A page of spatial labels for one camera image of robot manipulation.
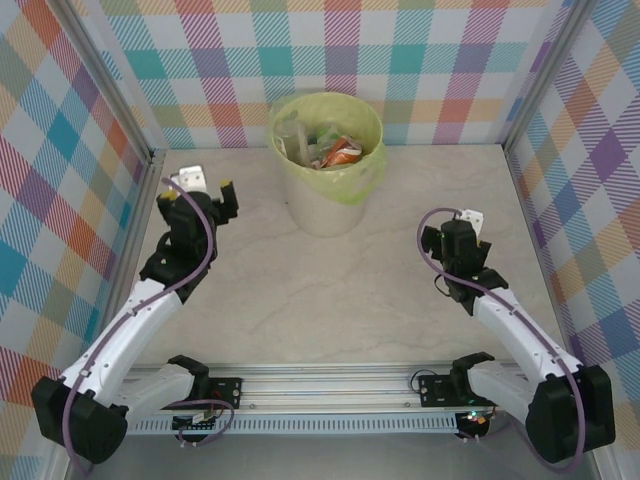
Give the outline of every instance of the trash bin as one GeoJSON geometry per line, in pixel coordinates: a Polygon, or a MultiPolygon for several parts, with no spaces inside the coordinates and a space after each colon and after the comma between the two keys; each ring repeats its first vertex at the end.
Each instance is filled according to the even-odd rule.
{"type": "Polygon", "coordinates": [[[380,118],[363,100],[342,93],[292,95],[275,102],[267,145],[278,157],[291,217],[300,228],[320,237],[342,235],[360,223],[367,197],[382,182],[387,164],[380,118]],[[320,170],[289,160],[278,147],[274,126],[296,111],[297,120],[311,131],[327,123],[338,126],[362,145],[362,159],[320,170]]]}

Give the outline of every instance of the plaid wallpaper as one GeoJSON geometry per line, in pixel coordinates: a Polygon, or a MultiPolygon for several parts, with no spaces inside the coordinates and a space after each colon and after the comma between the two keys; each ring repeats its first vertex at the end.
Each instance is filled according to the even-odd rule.
{"type": "Polygon", "coordinates": [[[511,158],[571,347],[613,381],[628,478],[640,478],[639,25],[639,0],[599,2],[511,158]]]}
{"type": "Polygon", "coordinates": [[[147,117],[74,3],[150,143],[203,148],[263,146],[269,103],[317,90],[368,100],[387,144],[495,143],[572,1],[100,0],[147,117]]]}
{"type": "Polygon", "coordinates": [[[27,480],[31,387],[97,333],[143,162],[45,0],[0,11],[0,478],[27,480]]]}

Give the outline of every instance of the green plastic bag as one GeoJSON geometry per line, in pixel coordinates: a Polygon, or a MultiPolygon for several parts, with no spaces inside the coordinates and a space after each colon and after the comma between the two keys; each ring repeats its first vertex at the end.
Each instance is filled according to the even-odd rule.
{"type": "Polygon", "coordinates": [[[295,175],[324,197],[345,205],[357,205],[382,182],[387,149],[382,143],[382,122],[369,104],[342,93],[296,94],[274,102],[267,126],[267,145],[278,156],[285,172],[295,175]],[[355,164],[322,170],[301,167],[277,147],[274,125],[297,110],[297,119],[311,131],[334,123],[344,134],[362,144],[364,156],[355,164]]]}

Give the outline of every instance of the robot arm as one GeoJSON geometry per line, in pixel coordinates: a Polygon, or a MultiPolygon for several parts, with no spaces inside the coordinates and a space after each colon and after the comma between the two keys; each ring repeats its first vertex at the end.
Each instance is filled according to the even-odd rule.
{"type": "Polygon", "coordinates": [[[500,339],[526,379],[507,371],[492,356],[477,353],[453,362],[451,379],[458,395],[499,405],[526,427],[538,453],[555,463],[575,453],[578,438],[575,398],[562,362],[576,380],[585,410],[584,451],[612,443],[615,426],[609,377],[600,366],[584,366],[554,342],[520,306],[500,274],[485,267],[491,244],[478,240],[483,220],[481,213],[463,210],[440,230],[426,227],[422,249],[441,262],[451,298],[500,339]],[[461,284],[450,276],[471,283],[461,284]],[[514,315],[516,311],[529,326],[514,315]]]}
{"type": "Polygon", "coordinates": [[[42,435],[63,445],[64,406],[74,383],[84,377],[72,401],[69,427],[73,449],[92,463],[104,462],[115,452],[128,426],[173,402],[203,398],[208,385],[208,369],[183,356],[170,359],[152,376],[123,385],[127,372],[149,340],[206,276],[217,255],[217,226],[237,216],[238,204],[230,182],[221,187],[222,202],[212,200],[206,193],[201,167],[183,168],[171,180],[189,193],[211,229],[213,249],[205,268],[194,276],[209,253],[202,220],[175,190],[161,194],[158,208],[170,231],[158,242],[114,321],[59,379],[42,377],[31,392],[42,435]],[[178,282],[180,288],[160,296],[178,282]],[[155,296],[158,298],[152,303],[138,307],[155,296]],[[96,352],[103,341],[106,343],[96,352]],[[85,370],[94,353],[97,357],[93,366],[85,370]]]}

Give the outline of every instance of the marble surface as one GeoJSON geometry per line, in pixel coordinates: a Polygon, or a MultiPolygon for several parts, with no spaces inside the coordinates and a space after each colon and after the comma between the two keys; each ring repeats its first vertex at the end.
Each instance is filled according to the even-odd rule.
{"type": "MultiPolygon", "coordinates": [[[[171,151],[163,174],[193,164],[204,166],[214,195],[220,180],[234,181],[239,216],[218,229],[209,275],[139,364],[176,354],[206,363],[428,362],[481,350],[510,358],[488,329],[433,287],[415,236],[422,216],[438,206],[484,212],[481,236],[494,244],[488,265],[561,341],[499,146],[389,148],[387,178],[362,223],[337,238],[296,227],[268,150],[171,151]]],[[[154,208],[141,259],[164,231],[154,208]]]]}

